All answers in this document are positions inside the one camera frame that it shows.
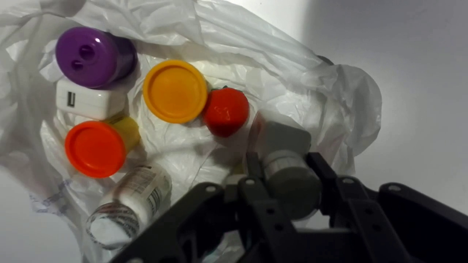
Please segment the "bottle cap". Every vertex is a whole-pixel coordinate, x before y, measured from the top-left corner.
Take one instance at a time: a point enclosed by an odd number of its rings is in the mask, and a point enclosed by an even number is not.
[[[64,148],[71,165],[92,178],[115,174],[127,153],[120,134],[102,121],[74,126],[65,137]]]
[[[156,117],[188,123],[204,108],[207,85],[201,73],[181,60],[166,60],[146,74],[143,98]]]
[[[128,244],[137,232],[136,213],[118,202],[99,206],[87,221],[87,234],[108,250]]]
[[[128,39],[92,28],[71,28],[57,41],[61,72],[74,83],[102,88],[133,70],[136,55]]]

